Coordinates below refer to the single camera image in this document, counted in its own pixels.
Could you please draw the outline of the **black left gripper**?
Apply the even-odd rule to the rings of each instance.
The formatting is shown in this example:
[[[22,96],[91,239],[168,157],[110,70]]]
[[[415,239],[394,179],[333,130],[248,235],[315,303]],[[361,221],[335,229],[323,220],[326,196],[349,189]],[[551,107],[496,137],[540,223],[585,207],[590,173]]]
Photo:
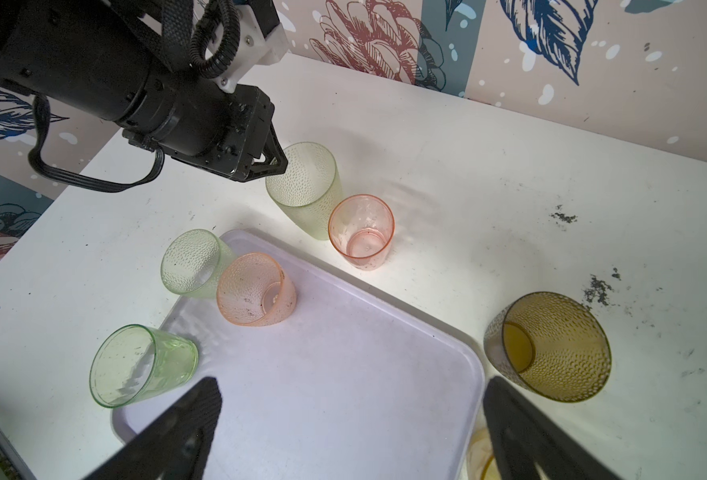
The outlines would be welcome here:
[[[284,175],[275,105],[257,86],[227,94],[205,80],[157,80],[122,120],[129,144],[237,182]]]

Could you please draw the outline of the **pale green dimpled short glass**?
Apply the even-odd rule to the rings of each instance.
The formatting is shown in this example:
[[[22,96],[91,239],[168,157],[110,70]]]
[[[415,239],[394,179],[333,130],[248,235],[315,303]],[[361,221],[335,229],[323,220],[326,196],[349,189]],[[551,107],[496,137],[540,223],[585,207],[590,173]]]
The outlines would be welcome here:
[[[173,294],[215,299],[222,274],[236,258],[232,248],[211,231],[190,230],[165,252],[161,280]]]

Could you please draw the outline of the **pink glass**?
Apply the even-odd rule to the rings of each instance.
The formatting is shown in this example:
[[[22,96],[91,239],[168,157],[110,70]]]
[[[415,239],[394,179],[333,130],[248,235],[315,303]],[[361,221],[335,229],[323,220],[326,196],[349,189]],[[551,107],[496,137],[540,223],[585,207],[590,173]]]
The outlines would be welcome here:
[[[298,298],[293,281],[273,257],[253,252],[238,257],[219,279],[216,300],[225,320],[264,327],[286,320]]]
[[[391,251],[395,216],[381,198],[353,195],[334,208],[328,234],[335,250],[351,266],[363,271],[375,270],[385,263]]]

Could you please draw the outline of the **tall pale green dimpled glass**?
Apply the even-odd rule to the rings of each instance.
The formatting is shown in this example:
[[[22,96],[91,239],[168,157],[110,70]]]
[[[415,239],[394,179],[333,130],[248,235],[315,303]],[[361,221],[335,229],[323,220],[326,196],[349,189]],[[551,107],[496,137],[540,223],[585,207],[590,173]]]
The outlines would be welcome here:
[[[328,240],[334,209],[344,200],[333,153],[315,142],[300,142],[284,150],[289,166],[283,175],[266,179],[275,204],[309,236]]]

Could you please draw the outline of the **bright green faceted glass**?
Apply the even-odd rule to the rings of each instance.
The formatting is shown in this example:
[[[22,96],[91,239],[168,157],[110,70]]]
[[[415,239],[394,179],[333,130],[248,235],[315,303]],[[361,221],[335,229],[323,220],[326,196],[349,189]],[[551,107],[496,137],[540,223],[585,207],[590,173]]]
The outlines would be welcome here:
[[[113,332],[97,351],[89,388],[97,404],[110,409],[147,400],[192,379],[199,366],[195,342],[139,325]]]

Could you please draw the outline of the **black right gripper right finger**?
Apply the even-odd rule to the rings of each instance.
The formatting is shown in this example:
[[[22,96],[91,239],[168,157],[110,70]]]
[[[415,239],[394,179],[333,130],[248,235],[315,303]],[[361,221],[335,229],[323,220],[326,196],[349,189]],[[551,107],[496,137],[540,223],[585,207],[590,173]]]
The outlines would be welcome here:
[[[501,376],[485,388],[483,413],[503,479],[617,479]]]

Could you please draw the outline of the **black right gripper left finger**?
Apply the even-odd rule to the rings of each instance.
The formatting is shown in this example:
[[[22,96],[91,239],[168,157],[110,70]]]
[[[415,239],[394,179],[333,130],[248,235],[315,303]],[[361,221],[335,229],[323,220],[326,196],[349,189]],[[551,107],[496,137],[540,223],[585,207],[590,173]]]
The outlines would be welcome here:
[[[88,477],[202,479],[222,406],[217,379],[202,379]]]

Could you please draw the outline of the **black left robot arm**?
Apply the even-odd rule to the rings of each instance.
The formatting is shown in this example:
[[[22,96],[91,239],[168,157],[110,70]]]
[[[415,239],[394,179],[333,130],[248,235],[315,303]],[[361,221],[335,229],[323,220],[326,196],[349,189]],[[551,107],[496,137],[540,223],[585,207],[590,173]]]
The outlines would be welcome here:
[[[289,161],[274,104],[242,83],[289,42],[271,1],[0,1],[0,90],[33,97],[29,164],[51,180],[106,193],[123,183],[47,164],[52,100],[113,122],[152,152],[237,181],[281,175]]]

